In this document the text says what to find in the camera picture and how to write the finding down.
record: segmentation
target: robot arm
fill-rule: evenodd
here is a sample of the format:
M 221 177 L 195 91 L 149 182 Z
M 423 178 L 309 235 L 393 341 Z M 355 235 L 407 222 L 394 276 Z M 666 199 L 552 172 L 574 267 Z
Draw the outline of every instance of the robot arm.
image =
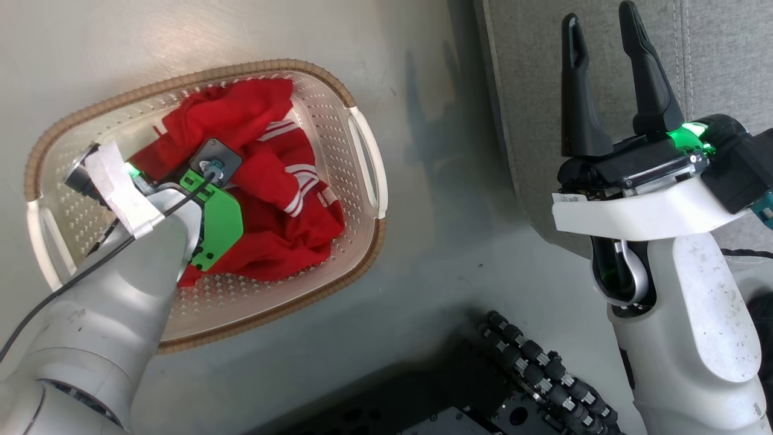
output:
M 609 302 L 634 403 L 648 432 L 771 433 L 760 343 L 709 231 L 749 213 L 773 218 L 773 131 L 726 115 L 685 123 L 642 20 L 620 4 L 634 70 L 635 136 L 598 126 L 577 17 L 564 20 L 562 188 L 557 229 L 589 235 L 594 284 Z
M 148 200 L 163 212 L 185 197 L 167 189 Z M 131 402 L 158 347 L 201 221 L 198 204 L 183 204 L 50 304 L 19 369 L 0 384 L 0 432 L 131 432 Z M 119 224 L 77 273 L 130 236 Z

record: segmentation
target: green 3d-printed bracket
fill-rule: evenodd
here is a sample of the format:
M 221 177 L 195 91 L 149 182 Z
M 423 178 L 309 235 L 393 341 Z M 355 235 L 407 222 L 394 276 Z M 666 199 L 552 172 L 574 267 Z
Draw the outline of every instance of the green 3d-printed bracket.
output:
M 180 186 L 192 192 L 204 179 L 188 170 Z M 241 207 L 236 198 L 210 184 L 196 198 L 204 204 L 204 226 L 201 245 L 191 259 L 197 269 L 206 271 L 228 251 L 244 233 Z
M 694 122 L 686 122 L 678 129 L 668 132 L 676 148 L 684 153 L 701 152 L 705 156 L 713 156 L 716 152 L 711 144 L 700 141 L 699 136 L 706 131 L 706 126 Z

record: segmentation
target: white plastic basket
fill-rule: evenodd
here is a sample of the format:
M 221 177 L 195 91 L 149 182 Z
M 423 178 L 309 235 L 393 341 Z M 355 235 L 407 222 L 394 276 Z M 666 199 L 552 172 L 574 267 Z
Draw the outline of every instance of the white plastic basket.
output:
M 119 95 L 57 122 L 27 162 L 27 221 L 36 258 L 52 289 L 74 273 L 114 215 L 63 183 L 73 160 L 93 142 L 114 139 L 128 158 L 157 137 L 152 126 L 187 95 L 241 80 L 292 79 L 289 117 L 315 151 L 318 173 L 341 200 L 344 233 L 328 261 L 278 282 L 208 275 L 179 289 L 160 352 L 219 340 L 300 310 L 362 276 L 383 243 L 387 179 L 365 117 L 329 72 L 300 60 L 267 60 L 165 80 Z

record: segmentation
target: teal connector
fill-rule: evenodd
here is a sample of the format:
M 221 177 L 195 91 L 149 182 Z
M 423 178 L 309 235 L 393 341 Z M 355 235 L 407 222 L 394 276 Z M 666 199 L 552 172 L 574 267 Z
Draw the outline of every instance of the teal connector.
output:
M 752 204 L 750 208 L 766 227 L 773 230 L 773 192 L 769 190 L 760 200 Z

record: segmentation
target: green light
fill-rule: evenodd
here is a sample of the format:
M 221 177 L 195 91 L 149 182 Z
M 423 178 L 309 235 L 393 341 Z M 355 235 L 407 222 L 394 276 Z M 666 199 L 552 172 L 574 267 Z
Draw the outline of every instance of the green light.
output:
M 682 124 L 682 127 L 687 128 L 691 132 L 695 133 L 696 136 L 699 136 L 703 134 L 703 132 L 706 131 L 706 126 L 703 124 L 699 124 L 697 122 L 685 122 Z
M 124 163 L 124 169 L 131 178 L 135 178 L 140 175 L 140 171 L 133 167 L 129 162 Z
M 709 143 L 703 143 L 700 135 L 706 131 L 706 126 L 697 122 L 686 122 L 676 130 L 669 132 L 668 135 L 674 141 L 674 146 L 685 154 L 691 152 L 701 152 L 705 156 L 712 156 L 716 150 Z

